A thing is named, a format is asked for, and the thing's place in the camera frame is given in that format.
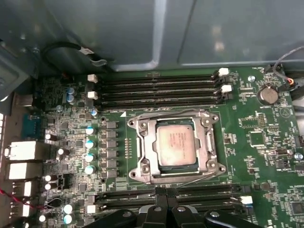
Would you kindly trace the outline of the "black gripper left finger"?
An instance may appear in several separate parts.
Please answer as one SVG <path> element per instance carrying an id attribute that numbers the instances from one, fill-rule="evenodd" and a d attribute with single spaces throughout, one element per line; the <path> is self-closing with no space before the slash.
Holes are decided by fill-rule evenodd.
<path id="1" fill-rule="evenodd" d="M 168 199 L 166 188 L 155 188 L 155 203 L 141 208 L 139 214 L 120 209 L 88 225 L 89 228 L 165 228 Z"/>

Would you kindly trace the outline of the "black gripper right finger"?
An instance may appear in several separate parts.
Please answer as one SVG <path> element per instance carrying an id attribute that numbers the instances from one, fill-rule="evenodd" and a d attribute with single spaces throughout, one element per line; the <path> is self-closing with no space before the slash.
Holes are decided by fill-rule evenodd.
<path id="1" fill-rule="evenodd" d="M 212 209 L 204 216 L 194 213 L 187 206 L 179 205 L 177 190 L 167 189 L 168 206 L 178 228 L 256 228 L 257 225 L 225 211 Z"/>

